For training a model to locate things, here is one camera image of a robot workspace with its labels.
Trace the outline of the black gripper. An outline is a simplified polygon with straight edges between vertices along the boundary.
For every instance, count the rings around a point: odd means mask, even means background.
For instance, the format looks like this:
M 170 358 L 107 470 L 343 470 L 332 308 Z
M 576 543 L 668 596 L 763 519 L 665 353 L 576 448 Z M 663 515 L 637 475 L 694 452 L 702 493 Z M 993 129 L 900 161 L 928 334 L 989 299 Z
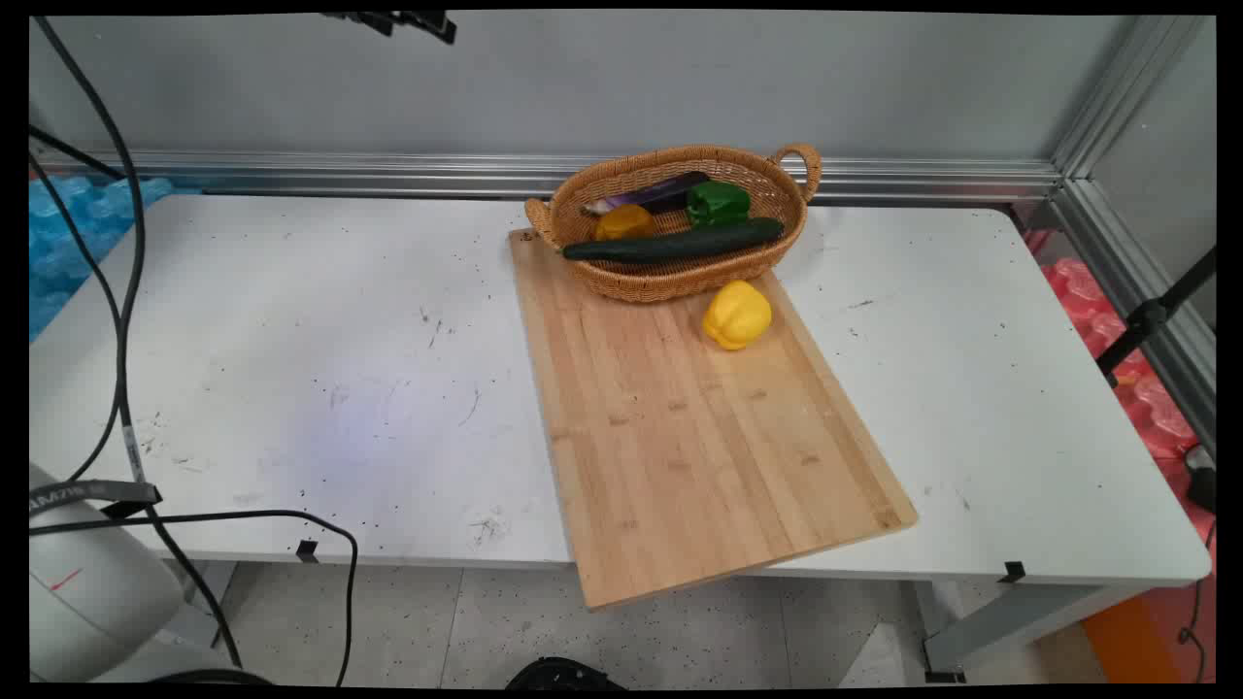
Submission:
M 452 46 L 457 25 L 447 12 L 324 12 L 324 17 L 355 22 L 390 37 L 398 26 L 413 27 L 430 34 L 443 44 Z

